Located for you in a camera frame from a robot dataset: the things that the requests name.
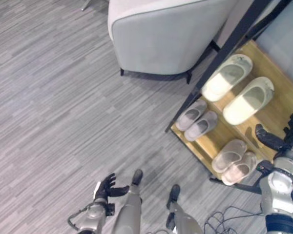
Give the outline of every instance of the wall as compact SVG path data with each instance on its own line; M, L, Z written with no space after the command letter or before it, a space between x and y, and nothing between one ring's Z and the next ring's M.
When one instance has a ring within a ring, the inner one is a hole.
M293 1L256 42L293 80Z
M253 0L240 0L218 35L217 43L225 43ZM279 0L273 0L264 14L273 9ZM260 47L293 80L293 0L274 22L257 39Z

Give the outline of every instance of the white armchair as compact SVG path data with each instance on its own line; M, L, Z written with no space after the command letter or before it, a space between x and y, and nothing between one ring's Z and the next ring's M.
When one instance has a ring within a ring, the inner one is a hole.
M121 69L188 71L237 0L110 0L108 30Z

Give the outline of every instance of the wooden shelf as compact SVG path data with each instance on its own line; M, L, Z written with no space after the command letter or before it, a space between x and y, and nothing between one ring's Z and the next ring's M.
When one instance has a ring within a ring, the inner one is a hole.
M218 174L214 169L211 167L211 162L213 160L199 145L193 144L193 142L189 142L184 137L184 132L181 132L177 129L176 125L174 124L171 127L171 130L179 137L179 139L192 151L192 153L209 169L209 171L218 179L220 179L220 174Z
M248 42L245 46L236 51L237 54L244 54L253 61L251 73L231 91L229 91L218 102L209 102L208 109L218 114L218 123L215 129L206 135L200 137L195 142L188 142L183 132L180 132L175 125L172 131L184 142L184 144L203 162L203 164L217 177L217 174L211 167L212 160L218 152L230 140L239 138L248 145L248 150L256 154L258 160L266 159L272 161L276 151L266 147L255 135L255 126L261 123L264 128L284 138L283 128L288 126L290 115L293 113L293 83L277 67L269 57L262 52L254 41ZM230 125L224 119L222 112L224 107L229 104L253 79L257 77L268 77L274 84L274 97L262 110L240 125Z

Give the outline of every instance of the wire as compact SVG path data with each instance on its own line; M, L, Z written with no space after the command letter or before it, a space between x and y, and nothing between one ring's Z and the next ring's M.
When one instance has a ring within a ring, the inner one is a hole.
M146 234L158 234L159 232L165 232L166 234L169 234L169 232L165 229L159 229L159 230L156 230L155 232L147 232Z
M89 203L88 205L86 205L83 209L77 211L76 213L74 213L74 214L72 214L70 217L68 217L68 219L67 219L68 224L69 224L73 229L79 231L80 228L77 227L76 224L73 223L73 222L71 221L71 219L77 217L77 216L80 215L81 213L83 213L83 212L85 212L86 210L88 210L93 204L94 204L94 201L93 201L93 202L90 202L90 203Z
M225 218L225 214L229 209L237 209L239 211L247 213L247 215L240 215L236 217ZM261 215L262 215L262 212L252 213L252 212L243 210L241 208L237 208L235 206L229 206L225 209L224 212L216 211L210 217L207 218L206 222L204 223L204 234L207 234L207 231L206 231L207 227L211 228L214 231L213 234L238 234L238 232L235 229L230 227L226 228L225 222L232 219L236 219L236 218L245 218L245 217L261 216ZM219 223L216 227L214 227L210 223L210 220L213 220L213 219L217 220L217 222Z

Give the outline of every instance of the pair of slippers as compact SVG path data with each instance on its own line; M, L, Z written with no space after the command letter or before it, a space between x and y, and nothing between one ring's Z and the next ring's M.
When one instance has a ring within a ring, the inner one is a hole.
M188 141L195 141L197 138L211 131L217 124L217 114L214 111L204 111L207 104L203 100L197 100L176 121L176 127L185 131L185 138Z
M255 154L247 151L246 143L239 139L227 143L211 163L212 168L222 174L223 183L229 186L247 177L256 165Z
M252 70L252 60L245 55L232 55L213 73L202 88L209 101L219 101ZM225 120L231 125L246 121L272 99L273 83L267 77L252 80L223 110Z

